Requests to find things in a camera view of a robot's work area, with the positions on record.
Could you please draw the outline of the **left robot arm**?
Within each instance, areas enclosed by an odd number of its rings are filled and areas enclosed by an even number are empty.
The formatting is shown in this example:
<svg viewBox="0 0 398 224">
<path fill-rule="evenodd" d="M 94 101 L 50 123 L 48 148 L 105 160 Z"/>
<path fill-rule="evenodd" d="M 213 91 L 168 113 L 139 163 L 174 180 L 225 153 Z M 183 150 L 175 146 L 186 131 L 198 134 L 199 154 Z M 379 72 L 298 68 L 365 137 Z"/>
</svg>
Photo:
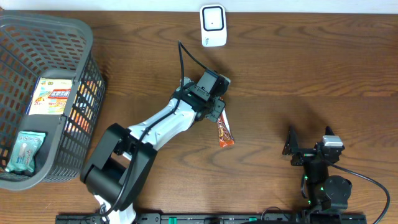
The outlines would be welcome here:
<svg viewBox="0 0 398 224">
<path fill-rule="evenodd" d="M 183 78 L 165 108 L 147 120 L 125 128 L 112 124 L 84 165 L 80 180 L 101 205 L 82 223 L 132 223 L 133 202 L 140 194 L 158 151 L 173 137 L 203 119 L 217 122 L 227 78 Z"/>
</svg>

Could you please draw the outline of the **yellow snack bag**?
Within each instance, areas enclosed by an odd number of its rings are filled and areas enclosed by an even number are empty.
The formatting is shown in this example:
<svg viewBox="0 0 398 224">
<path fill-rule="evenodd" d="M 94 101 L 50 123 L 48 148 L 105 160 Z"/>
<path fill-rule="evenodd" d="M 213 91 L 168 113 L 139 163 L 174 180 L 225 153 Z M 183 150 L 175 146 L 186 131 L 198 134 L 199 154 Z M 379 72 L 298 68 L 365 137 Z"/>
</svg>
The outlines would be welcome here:
<svg viewBox="0 0 398 224">
<path fill-rule="evenodd" d="M 63 114 L 72 85 L 70 79 L 39 78 L 27 114 Z"/>
</svg>

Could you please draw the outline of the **teal mouthwash bottle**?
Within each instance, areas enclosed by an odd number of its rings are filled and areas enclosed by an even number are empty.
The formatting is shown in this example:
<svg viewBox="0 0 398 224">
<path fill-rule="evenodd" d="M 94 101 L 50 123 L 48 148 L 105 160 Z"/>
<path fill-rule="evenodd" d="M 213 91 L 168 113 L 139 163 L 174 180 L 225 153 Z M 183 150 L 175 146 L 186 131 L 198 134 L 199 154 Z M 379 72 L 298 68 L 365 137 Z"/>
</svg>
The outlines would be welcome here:
<svg viewBox="0 0 398 224">
<path fill-rule="evenodd" d="M 193 80 L 191 80 L 190 78 L 188 78 L 188 77 L 185 77 L 184 79 L 183 79 L 183 87 L 182 87 L 182 89 L 183 90 L 186 90 L 186 89 L 188 89 L 188 88 L 190 88 L 192 85 L 194 85 L 195 84 L 195 82 L 193 81 Z"/>
</svg>

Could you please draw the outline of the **orange red snack bar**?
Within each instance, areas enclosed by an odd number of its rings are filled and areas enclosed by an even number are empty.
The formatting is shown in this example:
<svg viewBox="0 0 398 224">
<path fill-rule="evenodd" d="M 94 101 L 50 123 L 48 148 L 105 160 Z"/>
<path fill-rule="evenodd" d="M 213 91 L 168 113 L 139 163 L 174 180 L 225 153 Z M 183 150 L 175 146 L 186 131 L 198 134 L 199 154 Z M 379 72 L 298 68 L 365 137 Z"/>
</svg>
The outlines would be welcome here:
<svg viewBox="0 0 398 224">
<path fill-rule="evenodd" d="M 228 118 L 226 115 L 226 111 L 223 110 L 220 117 L 217 120 L 218 126 L 218 139 L 219 139 L 219 146 L 221 148 L 232 146 L 234 144 L 234 138 L 231 134 Z"/>
</svg>

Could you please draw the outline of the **teal wet wipes pack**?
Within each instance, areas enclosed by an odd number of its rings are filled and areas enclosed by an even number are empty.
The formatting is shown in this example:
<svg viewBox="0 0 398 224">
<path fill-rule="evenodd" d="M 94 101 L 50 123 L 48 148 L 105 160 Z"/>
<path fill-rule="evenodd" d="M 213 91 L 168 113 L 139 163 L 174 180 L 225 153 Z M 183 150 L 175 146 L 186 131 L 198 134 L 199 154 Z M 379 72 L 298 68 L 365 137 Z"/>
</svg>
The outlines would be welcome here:
<svg viewBox="0 0 398 224">
<path fill-rule="evenodd" d="M 34 156 L 44 143 L 46 134 L 33 131 L 20 131 L 12 149 L 7 172 L 34 172 Z"/>
</svg>

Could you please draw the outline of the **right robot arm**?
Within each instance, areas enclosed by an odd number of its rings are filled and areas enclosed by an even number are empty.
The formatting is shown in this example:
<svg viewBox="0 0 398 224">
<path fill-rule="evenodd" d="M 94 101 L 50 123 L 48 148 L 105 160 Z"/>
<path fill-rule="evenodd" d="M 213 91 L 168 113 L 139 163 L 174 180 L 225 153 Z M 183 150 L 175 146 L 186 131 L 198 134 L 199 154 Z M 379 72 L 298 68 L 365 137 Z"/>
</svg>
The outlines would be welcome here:
<svg viewBox="0 0 398 224">
<path fill-rule="evenodd" d="M 341 138 L 330 127 L 313 148 L 299 146 L 298 136 L 289 127 L 283 155 L 291 156 L 292 166 L 304 168 L 302 194 L 309 199 L 310 208 L 318 212 L 342 212 L 348 208 L 352 183 L 338 175 L 330 175 L 328 168 L 340 160 L 345 149 Z"/>
</svg>

